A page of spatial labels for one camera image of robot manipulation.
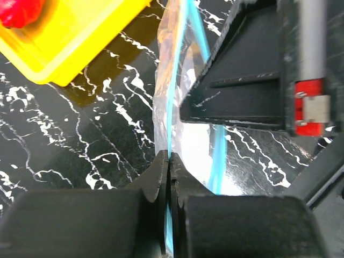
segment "transparent plastic film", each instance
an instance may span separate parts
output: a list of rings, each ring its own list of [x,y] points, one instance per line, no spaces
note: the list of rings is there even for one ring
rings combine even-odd
[[[226,169],[223,126],[183,123],[179,106],[210,56],[193,1],[169,0],[157,32],[159,65],[155,74],[153,123],[155,153],[177,153],[186,169],[215,194],[221,193]],[[166,243],[173,252],[172,222],[167,208]]]

